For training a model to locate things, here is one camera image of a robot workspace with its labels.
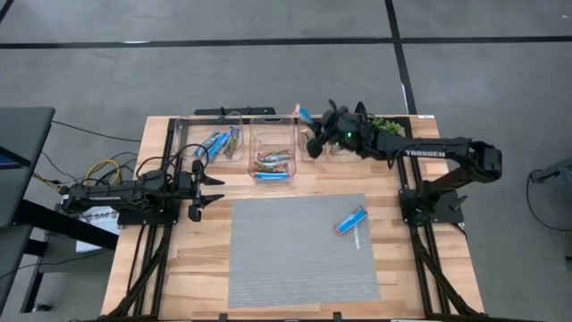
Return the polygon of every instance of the gray mat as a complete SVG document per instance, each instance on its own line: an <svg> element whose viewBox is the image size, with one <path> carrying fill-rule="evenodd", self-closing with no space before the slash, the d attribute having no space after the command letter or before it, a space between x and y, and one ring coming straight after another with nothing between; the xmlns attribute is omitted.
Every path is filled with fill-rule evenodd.
<svg viewBox="0 0 572 322"><path fill-rule="evenodd" d="M367 219L333 227L363 194L233 203L229 308L380 299Z"/></svg>

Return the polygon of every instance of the clear plastic container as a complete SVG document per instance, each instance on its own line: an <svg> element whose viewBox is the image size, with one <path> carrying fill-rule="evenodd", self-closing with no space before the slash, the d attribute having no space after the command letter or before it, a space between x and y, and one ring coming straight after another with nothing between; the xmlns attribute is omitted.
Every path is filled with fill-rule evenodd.
<svg viewBox="0 0 572 322"><path fill-rule="evenodd" d="M257 183L292 181L296 173L294 124L288 116L255 116L250 120L248 174Z"/></svg>
<svg viewBox="0 0 572 322"><path fill-rule="evenodd" d="M316 161L316 162L359 162L361 157L352 153L349 150L340 148L334 144L324 145L324 150L320 157L313 159L307 153L307 142L308 138L313 138L314 133L307 126L307 123L298 119L298 147L302 153L300 154L300 159L305 162Z"/></svg>
<svg viewBox="0 0 572 322"><path fill-rule="evenodd" d="M175 121L172 155L190 143L204 145L205 140L217 134L218 137L213 141L217 141L222 136L227 138L227 140L217 143L223 146L218 149L217 153L209 154L209 163L239 161L244 157L244 128L242 124L242 115L238 112L233 112L225 116L213 116L202 119L180 117ZM190 166L192 162L198 158L205 161L206 153L201 150L202 149L198 149L197 147L190 147L181 152L183 165Z"/></svg>

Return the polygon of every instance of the computer screen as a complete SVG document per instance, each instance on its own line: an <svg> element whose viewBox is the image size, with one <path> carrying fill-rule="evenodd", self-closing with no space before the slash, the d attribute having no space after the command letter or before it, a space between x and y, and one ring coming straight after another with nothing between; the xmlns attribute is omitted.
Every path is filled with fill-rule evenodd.
<svg viewBox="0 0 572 322"><path fill-rule="evenodd" d="M0 170L17 169L24 166L29 166L28 160L0 147Z"/></svg>

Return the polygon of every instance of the butcher block tabletop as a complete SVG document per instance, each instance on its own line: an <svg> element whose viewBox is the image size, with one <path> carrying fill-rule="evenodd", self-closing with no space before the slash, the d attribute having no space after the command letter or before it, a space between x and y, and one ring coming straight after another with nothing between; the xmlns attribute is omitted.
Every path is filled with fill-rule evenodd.
<svg viewBox="0 0 572 322"><path fill-rule="evenodd" d="M439 137L437 122L433 117L402 117L410 118L414 137ZM163 154L171 118L176 117L148 117L140 145L138 167L145 159ZM209 126L192 125L192 129L209 131ZM239 160L213 162L206 168L207 175L226 184L203 186L203 195L222 193L225 197L206 207L199 223L191 222L187 218L190 201L184 200L181 203L179 221L172 228L159 318L218 319L219 314L227 313L229 319L310 319L332 318L333 312L341 312L344 318L424 318L409 229L401 219L398 200L400 177L397 166L389 169L386 162L371 158L336 160L325 157L312 160L296 145L296 174L291 184L256 184L247 171L250 144L247 124L243 126L243 134L244 153ZM415 180L408 158L405 162L408 181L414 186ZM449 171L442 159L419 158L419 164L426 180L434 180ZM141 172L159 166L160 160L153 160L145 164ZM183 170L190 171L189 164L183 165ZM346 193L366 195L380 300L229 309L227 297L234 200ZM465 236L449 224L434 224L433 229L443 273L469 306L483 311ZM113 310L125 296L139 230L140 226L136 225L121 230L102 314ZM156 235L155 246L161 238L162 228L157 230ZM140 243L133 280L139 276L145 239L142 238ZM439 312L435 283L428 270L427 275L433 310ZM155 276L152 275L147 284L143 314L150 311L154 283Z"/></svg>

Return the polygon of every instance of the blue snack bar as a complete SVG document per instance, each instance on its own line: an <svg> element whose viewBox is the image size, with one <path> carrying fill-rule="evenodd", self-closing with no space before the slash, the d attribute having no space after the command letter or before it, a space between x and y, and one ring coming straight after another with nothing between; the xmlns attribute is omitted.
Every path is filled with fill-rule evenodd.
<svg viewBox="0 0 572 322"><path fill-rule="evenodd" d="M220 135L221 135L221 133L219 131L214 131L200 145L202 145L205 148L210 148L213 146L213 144L215 144L216 140L218 140L218 137ZM205 154L205 150L203 148L197 148L197 149L195 149L193 156L202 157L204 154Z"/></svg>
<svg viewBox="0 0 572 322"><path fill-rule="evenodd" d="M335 225L334 229L338 235L341 235L351 229L353 226L357 225L362 219L367 215L367 212L363 207L359 206L353 214L346 217L341 223Z"/></svg>
<svg viewBox="0 0 572 322"><path fill-rule="evenodd" d="M298 113L300 115L300 120L308 124L312 124L314 122L314 120L312 120L312 115L306 110L306 108L301 107Z"/></svg>
<svg viewBox="0 0 572 322"><path fill-rule="evenodd" d="M226 142L228 142L231 135L229 133L223 133L218 138L218 140L213 144L212 147L208 149L208 161L213 161L216 158L216 155L224 148Z"/></svg>
<svg viewBox="0 0 572 322"><path fill-rule="evenodd" d="M287 173L268 174L268 173L257 172L255 173L255 177L258 180L263 180L263 181L280 181L288 179L290 175Z"/></svg>

